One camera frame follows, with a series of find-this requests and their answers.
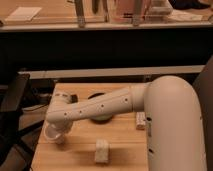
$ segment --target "wooden table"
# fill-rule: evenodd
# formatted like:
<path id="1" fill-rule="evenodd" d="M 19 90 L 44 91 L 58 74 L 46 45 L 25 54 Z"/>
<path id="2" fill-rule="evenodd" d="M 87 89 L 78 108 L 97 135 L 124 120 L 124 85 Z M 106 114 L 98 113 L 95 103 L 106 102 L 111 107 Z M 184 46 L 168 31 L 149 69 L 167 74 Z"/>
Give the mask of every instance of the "wooden table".
<path id="1" fill-rule="evenodd" d="M 129 84 L 57 84 L 55 90 L 77 94 L 79 101 L 97 92 L 110 92 Z M 96 140 L 110 144 L 110 163 L 94 163 Z M 135 114 L 116 115 L 110 122 L 96 124 L 91 120 L 76 121 L 63 145 L 46 141 L 40 135 L 32 162 L 33 171 L 148 171 L 146 132 L 136 130 Z"/>
<path id="2" fill-rule="evenodd" d="M 126 29 L 132 28 L 132 24 L 121 24 L 114 20 L 115 1 L 107 0 L 109 9 L 109 22 L 105 22 L 104 10 L 99 4 L 99 12 L 92 12 L 92 1 L 83 0 L 87 29 Z M 4 23 L 4 30 L 70 30 L 78 29 L 75 6 L 67 0 L 0 0 L 0 20 Z M 5 19 L 18 7 L 41 7 L 41 11 L 30 21 L 6 21 Z M 213 15 L 210 8 L 204 10 L 188 10 L 194 14 L 202 15 L 202 20 L 198 22 L 148 22 L 140 25 L 142 28 L 159 27 L 196 27 L 211 25 L 207 20 Z"/>

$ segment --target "black cable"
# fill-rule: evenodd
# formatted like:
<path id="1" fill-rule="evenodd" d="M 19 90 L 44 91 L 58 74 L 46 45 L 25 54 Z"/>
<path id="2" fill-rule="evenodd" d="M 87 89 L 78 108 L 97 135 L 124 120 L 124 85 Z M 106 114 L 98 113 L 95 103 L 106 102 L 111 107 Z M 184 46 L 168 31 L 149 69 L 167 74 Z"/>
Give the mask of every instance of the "black cable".
<path id="1" fill-rule="evenodd" d="M 27 159 L 24 157 L 22 152 L 16 146 L 13 146 L 13 148 L 17 151 L 17 153 L 21 156 L 21 158 L 25 161 L 25 163 L 28 163 Z"/>
<path id="2" fill-rule="evenodd" d="M 36 108 L 34 108 L 34 109 L 23 109 L 23 111 L 25 111 L 25 112 L 32 112 L 32 111 L 35 111 L 35 110 L 41 109 L 41 108 L 43 108 L 43 107 L 45 107 L 45 106 L 47 106 L 47 105 L 48 105 L 48 104 L 45 104 L 45 105 L 42 105 L 42 106 L 36 107 Z"/>

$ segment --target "wooden block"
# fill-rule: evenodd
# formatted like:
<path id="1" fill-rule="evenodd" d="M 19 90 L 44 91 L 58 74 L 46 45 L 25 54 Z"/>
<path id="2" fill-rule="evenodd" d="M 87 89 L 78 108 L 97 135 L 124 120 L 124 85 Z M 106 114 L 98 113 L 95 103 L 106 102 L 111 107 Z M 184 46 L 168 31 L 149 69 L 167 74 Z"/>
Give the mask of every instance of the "wooden block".
<path id="1" fill-rule="evenodd" d="M 109 143 L 106 140 L 96 141 L 95 163 L 107 164 L 109 162 Z"/>
<path id="2" fill-rule="evenodd" d="M 144 130 L 145 129 L 145 112 L 136 112 L 136 129 Z"/>

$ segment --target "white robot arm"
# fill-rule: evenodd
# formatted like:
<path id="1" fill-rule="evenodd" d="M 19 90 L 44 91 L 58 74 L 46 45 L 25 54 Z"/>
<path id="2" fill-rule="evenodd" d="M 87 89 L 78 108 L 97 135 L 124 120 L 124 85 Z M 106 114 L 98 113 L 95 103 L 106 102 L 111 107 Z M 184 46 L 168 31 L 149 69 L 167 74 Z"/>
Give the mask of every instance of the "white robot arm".
<path id="1" fill-rule="evenodd" d="M 69 104 L 69 98 L 54 94 L 46 115 L 47 138 L 68 132 L 73 121 L 145 110 L 150 171 L 207 170 L 199 100 L 183 79 L 165 76 L 79 103 Z"/>

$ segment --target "white cylinder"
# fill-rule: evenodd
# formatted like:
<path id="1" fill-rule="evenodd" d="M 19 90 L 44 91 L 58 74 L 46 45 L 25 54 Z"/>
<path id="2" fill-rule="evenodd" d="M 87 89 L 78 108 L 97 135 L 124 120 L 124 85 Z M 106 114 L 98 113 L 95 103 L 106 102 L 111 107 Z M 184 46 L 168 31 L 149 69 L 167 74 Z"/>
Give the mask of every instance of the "white cylinder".
<path id="1" fill-rule="evenodd" d="M 201 109 L 191 85 L 161 77 L 144 101 L 149 171 L 206 171 Z"/>

